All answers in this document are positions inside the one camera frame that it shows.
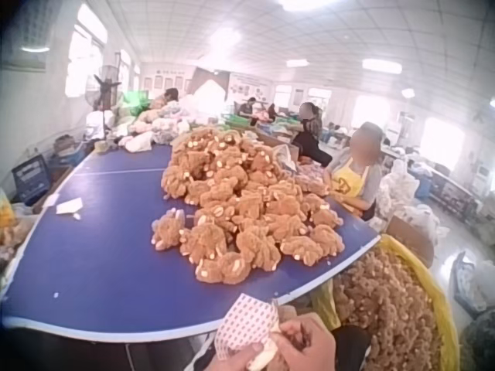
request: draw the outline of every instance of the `hand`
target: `hand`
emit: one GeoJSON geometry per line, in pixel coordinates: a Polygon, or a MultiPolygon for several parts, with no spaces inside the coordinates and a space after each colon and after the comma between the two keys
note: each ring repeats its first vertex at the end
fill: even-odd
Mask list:
{"type": "Polygon", "coordinates": [[[284,322],[280,330],[283,335],[272,333],[271,338],[291,371],[335,371],[335,339],[317,314],[309,313],[284,322]],[[304,339],[308,345],[299,351],[287,336],[297,342],[304,339]]]}
{"type": "Polygon", "coordinates": [[[205,371],[244,371],[248,363],[262,350],[263,345],[256,342],[224,361],[220,361],[215,356],[205,371]]]}

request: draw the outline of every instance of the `ceiling light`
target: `ceiling light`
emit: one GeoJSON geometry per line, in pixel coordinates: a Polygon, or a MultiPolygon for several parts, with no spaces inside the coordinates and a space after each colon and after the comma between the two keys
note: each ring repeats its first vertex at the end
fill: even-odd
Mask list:
{"type": "Polygon", "coordinates": [[[226,49],[239,43],[241,34],[229,27],[217,30],[210,38],[210,43],[214,48],[226,49]]]}
{"type": "Polygon", "coordinates": [[[414,89],[411,89],[411,88],[403,89],[402,95],[406,99],[414,98],[415,97],[415,90],[414,89]]]}
{"type": "Polygon", "coordinates": [[[288,60],[287,67],[306,67],[309,65],[308,60],[288,60]]]}
{"type": "Polygon", "coordinates": [[[286,12],[308,12],[335,0],[278,0],[286,12]]]}
{"type": "Polygon", "coordinates": [[[365,70],[395,73],[396,75],[402,73],[402,65],[400,63],[391,62],[389,60],[363,60],[363,68],[365,70]]]}
{"type": "Polygon", "coordinates": [[[22,51],[24,52],[28,52],[28,53],[45,53],[47,51],[50,50],[49,47],[44,47],[44,48],[26,48],[25,46],[23,46],[21,48],[22,51]]]}

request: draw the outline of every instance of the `yellow apron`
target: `yellow apron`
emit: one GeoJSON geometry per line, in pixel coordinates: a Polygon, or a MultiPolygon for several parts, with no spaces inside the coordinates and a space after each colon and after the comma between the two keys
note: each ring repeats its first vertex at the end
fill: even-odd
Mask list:
{"type": "MultiPolygon", "coordinates": [[[[363,175],[359,175],[350,168],[350,164],[353,163],[353,159],[349,158],[349,161],[332,174],[333,190],[342,193],[349,197],[358,197],[361,193],[361,189],[364,187],[366,177],[368,176],[369,166],[364,169],[363,175]]],[[[352,206],[344,205],[349,211],[353,211],[352,206]]]]}

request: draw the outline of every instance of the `pile of plush toys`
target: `pile of plush toys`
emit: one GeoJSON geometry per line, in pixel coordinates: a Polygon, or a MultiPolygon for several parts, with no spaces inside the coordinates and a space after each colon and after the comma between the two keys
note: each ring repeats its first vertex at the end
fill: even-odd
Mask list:
{"type": "Polygon", "coordinates": [[[166,198],[200,208],[190,230],[183,210],[168,211],[153,222],[152,243],[179,247],[199,281],[237,284],[251,269],[274,271],[282,255],[312,266],[344,249],[333,230],[343,221],[322,199],[328,188],[290,176],[271,148],[237,131],[192,131],[174,147],[162,187],[166,198]]]}
{"type": "Polygon", "coordinates": [[[334,278],[333,297],[343,324],[372,335],[364,371],[440,369],[432,300],[400,257],[374,248],[334,278]]]}

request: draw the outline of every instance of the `blue table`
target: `blue table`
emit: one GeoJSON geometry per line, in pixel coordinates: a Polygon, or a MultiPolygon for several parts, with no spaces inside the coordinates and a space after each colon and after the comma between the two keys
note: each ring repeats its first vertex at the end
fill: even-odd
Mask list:
{"type": "Polygon", "coordinates": [[[151,223],[167,209],[192,214],[182,200],[163,200],[170,147],[92,154],[58,190],[57,203],[81,197],[81,220],[43,210],[26,242],[2,303],[6,327],[32,328],[100,342],[151,342],[209,332],[241,293],[291,301],[333,277],[378,241],[365,223],[332,204],[344,219],[337,257],[306,267],[283,257],[238,285],[204,284],[178,249],[156,252],[151,223]]]}

